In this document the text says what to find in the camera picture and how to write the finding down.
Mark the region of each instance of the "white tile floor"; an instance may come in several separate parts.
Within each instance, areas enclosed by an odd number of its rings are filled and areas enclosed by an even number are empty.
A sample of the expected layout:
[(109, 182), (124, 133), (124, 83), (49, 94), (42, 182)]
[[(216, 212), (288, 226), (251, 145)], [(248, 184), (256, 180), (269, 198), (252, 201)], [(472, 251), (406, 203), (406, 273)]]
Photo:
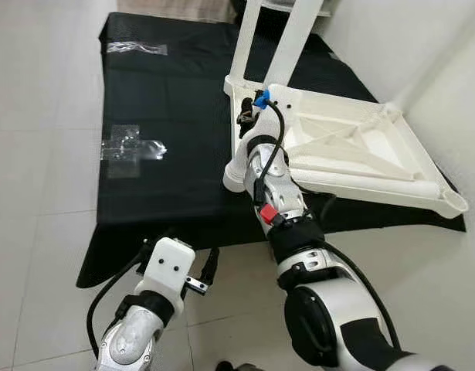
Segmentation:
[[(0, 369), (92, 369), (75, 280), (95, 224), (103, 86), (97, 36), (114, 0), (0, 0)], [(203, 264), (199, 254), (195, 269)], [(264, 244), (222, 251), (206, 298), (162, 336), (153, 369), (211, 371), (224, 358), (310, 369), (284, 328)], [(139, 277), (104, 299), (97, 333)]]

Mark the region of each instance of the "white wall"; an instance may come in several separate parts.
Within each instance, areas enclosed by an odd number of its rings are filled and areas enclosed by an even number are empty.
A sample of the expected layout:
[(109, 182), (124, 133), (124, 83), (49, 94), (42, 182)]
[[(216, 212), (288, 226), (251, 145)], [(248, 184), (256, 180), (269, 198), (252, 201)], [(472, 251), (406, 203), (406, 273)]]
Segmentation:
[[(473, 10), (475, 0), (340, 0), (321, 32), (387, 101)], [(407, 226), (331, 240), (372, 278), (408, 350), (475, 371), (475, 33), (460, 46), (405, 117), (469, 201), (467, 233)]]

